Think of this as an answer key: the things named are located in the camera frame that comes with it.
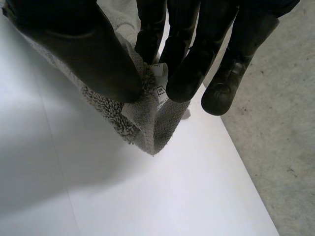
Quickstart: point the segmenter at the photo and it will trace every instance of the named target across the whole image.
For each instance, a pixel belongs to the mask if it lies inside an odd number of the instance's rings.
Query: terry cloth
[[[120,31],[124,28],[130,30],[129,27],[116,28]],[[168,99],[162,106],[159,106],[156,78],[151,68],[143,62],[132,45],[120,33],[116,32],[116,36],[128,52],[143,80],[142,95],[137,102],[132,104],[119,103],[89,89],[62,61],[43,46],[23,35],[51,65],[69,78],[81,92],[83,98],[112,124],[125,141],[154,155],[161,151],[170,140],[189,102],[175,103]]]

